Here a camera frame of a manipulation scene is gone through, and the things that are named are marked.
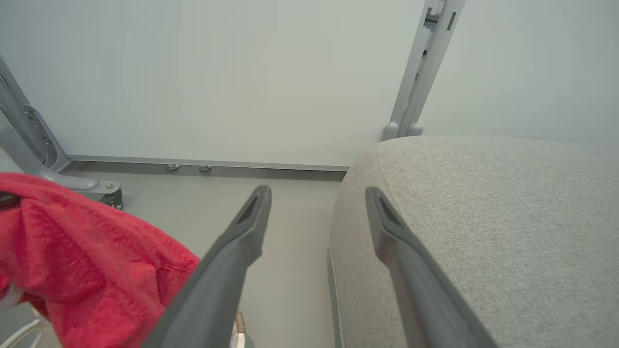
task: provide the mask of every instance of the sofa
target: sofa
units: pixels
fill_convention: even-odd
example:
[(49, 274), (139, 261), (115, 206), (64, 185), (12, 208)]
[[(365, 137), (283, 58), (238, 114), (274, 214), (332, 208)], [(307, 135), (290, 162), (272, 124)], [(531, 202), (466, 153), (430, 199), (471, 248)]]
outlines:
[(619, 344), (617, 147), (415, 136), (362, 156), (331, 224), (339, 338), (406, 347), (372, 245), (368, 186), (386, 193), (499, 347)]

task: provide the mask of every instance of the gray upholstered cushion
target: gray upholstered cushion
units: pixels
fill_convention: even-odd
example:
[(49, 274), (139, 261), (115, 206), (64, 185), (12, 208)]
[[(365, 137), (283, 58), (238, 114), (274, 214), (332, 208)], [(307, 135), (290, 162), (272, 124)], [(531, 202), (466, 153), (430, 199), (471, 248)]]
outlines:
[(363, 200), (378, 186), (501, 347), (619, 344), (619, 159), (503, 137), (382, 142), (349, 171), (331, 243), (349, 348), (404, 347)]

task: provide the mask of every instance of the metal frame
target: metal frame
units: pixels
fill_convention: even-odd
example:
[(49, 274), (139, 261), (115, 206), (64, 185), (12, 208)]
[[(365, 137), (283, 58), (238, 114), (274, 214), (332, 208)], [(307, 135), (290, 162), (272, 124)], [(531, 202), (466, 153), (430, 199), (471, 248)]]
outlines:
[(69, 159), (58, 145), (41, 114), (30, 104), (9, 67), (1, 59), (0, 89), (6, 91), (6, 97), (11, 99), (15, 106), (15, 110), (11, 110), (10, 107), (2, 108), (4, 115), (33, 154), (46, 167), (56, 172), (64, 168), (69, 163)]
[(437, 8), (440, 9), (437, 5), (438, 1), (425, 1), (396, 104), (383, 130), (382, 141), (421, 135), (423, 132), (423, 126), (417, 121), (451, 41), (464, 0), (444, 0), (439, 14), (436, 14)]
[(1, 111), (10, 123), (0, 119), (0, 148), (24, 173), (46, 178), (74, 191), (103, 194), (107, 196), (107, 201), (112, 201), (110, 205), (122, 208), (119, 182), (58, 173), (69, 163), (69, 159), (37, 109), (28, 102), (9, 67), (1, 60), (0, 89), (0, 101), (7, 104)]
[(120, 183), (117, 181), (78, 178), (54, 172), (52, 169), (44, 166), (13, 127), (3, 121), (0, 121), (0, 148), (4, 149), (7, 155), (24, 173), (46, 178), (74, 191), (114, 194), (121, 188)]
[[(381, 140), (421, 135), (423, 126), (417, 121), (441, 65), (447, 46), (464, 7), (464, 0), (425, 0), (409, 60), (404, 71), (394, 109), (385, 125)], [(285, 163), (253, 163), (208, 160), (154, 159), (140, 157), (66, 155), (45, 124), (41, 114), (30, 105), (11, 72), (0, 59), (0, 88), (12, 92), (15, 104), (26, 117), (7, 113), (15, 131), (30, 150), (52, 171), (58, 172), (70, 161), (157, 163), (165, 165), (197, 165), (251, 168), (281, 168), (293, 170), (325, 170), (345, 172), (348, 166), (303, 165)]]

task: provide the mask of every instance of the white cable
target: white cable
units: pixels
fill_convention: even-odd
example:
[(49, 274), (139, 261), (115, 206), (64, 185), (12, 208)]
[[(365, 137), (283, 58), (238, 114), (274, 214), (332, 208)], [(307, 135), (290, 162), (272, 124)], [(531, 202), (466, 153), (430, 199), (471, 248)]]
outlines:
[(4, 343), (0, 344), (0, 348), (12, 348), (14, 347), (19, 341), (22, 340), (22, 338), (24, 338), (27, 334), (31, 333), (32, 331), (38, 331), (37, 333), (37, 337), (35, 338), (34, 342), (32, 342), (32, 345), (30, 346), (30, 348), (36, 348), (37, 344), (39, 343), (39, 341), (41, 340), (41, 337), (43, 335), (43, 326), (45, 325), (45, 322), (41, 319), (34, 319), (34, 321), (26, 326), (24, 326), (23, 328), (17, 330), (16, 333), (14, 333), (13, 335), (11, 335), (11, 337), (9, 337), (6, 341), (4, 341)]

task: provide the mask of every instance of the aluminum baseboard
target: aluminum baseboard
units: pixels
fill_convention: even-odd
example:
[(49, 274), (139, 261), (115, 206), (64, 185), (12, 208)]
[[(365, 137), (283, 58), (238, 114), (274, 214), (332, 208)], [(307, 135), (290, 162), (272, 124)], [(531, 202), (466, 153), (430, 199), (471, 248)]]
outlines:
[(67, 157), (71, 161), (86, 161), (86, 162), (210, 165), (213, 167), (322, 170), (322, 171), (327, 171), (327, 172), (347, 172), (349, 169), (349, 167), (347, 166), (340, 166), (340, 165), (303, 165), (303, 164), (286, 164), (286, 163), (229, 162), (229, 161), (183, 160), (183, 159), (151, 159), (151, 158), (146, 158), (146, 157), (114, 157), (114, 156), (84, 156), (84, 155), (67, 155)]

